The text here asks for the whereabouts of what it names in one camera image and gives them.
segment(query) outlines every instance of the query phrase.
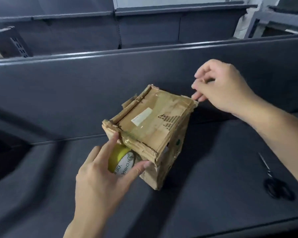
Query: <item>hand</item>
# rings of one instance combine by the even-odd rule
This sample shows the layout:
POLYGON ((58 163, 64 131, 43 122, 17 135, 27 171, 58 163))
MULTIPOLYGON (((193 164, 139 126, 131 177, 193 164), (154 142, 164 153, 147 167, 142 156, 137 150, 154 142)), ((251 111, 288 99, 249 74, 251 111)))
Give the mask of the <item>hand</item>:
POLYGON ((124 176, 108 171, 108 159, 117 143, 119 133, 88 155, 76 176, 75 214, 64 237, 97 237, 107 219, 129 189, 131 183, 151 162, 141 161, 124 176))
POLYGON ((195 78, 192 99, 208 99, 216 108, 235 116, 260 99, 232 64, 211 59, 198 69, 195 78))

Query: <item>person's right arm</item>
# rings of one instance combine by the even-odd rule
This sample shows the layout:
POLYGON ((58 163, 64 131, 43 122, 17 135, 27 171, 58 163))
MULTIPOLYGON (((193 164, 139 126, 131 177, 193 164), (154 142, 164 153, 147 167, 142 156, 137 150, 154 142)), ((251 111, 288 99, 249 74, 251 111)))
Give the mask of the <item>person's right arm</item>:
POLYGON ((210 60, 195 78, 192 99, 208 99, 252 126, 298 180, 298 118, 255 95, 231 64, 210 60))

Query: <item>scissors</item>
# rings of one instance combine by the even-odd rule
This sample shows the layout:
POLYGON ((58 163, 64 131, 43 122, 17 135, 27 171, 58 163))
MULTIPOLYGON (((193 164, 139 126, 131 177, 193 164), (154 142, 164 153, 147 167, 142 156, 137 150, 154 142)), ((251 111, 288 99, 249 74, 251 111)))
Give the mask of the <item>scissors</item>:
POLYGON ((267 168, 267 174, 269 178, 264 180, 264 188, 266 192, 274 199, 280 199, 281 197, 286 200, 295 200, 295 193, 289 188, 289 186, 284 182, 274 177, 273 172, 268 167, 263 156, 258 153, 262 162, 267 168))

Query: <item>corrugated cardboard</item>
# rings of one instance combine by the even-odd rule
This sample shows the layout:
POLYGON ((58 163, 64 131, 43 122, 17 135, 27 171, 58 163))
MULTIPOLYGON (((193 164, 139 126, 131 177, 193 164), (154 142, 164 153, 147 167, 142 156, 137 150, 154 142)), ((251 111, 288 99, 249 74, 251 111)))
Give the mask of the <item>corrugated cardboard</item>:
POLYGON ((152 188, 160 189, 171 165, 181 152, 191 112, 197 102, 148 85, 138 96, 123 104, 123 110, 103 121, 110 138, 114 132, 139 157, 154 163, 141 175, 152 188))

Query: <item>cardboard box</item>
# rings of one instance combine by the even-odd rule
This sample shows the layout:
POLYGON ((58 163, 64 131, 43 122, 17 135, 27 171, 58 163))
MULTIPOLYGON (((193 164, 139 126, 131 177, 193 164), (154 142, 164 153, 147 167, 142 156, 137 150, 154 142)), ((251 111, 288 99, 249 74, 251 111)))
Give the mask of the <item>cardboard box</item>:
POLYGON ((181 152, 190 114, 198 102, 148 85, 139 95, 123 103, 123 110, 103 121, 108 138, 119 132, 123 143, 137 155, 136 162, 154 165, 140 176, 153 189, 160 189, 181 152))

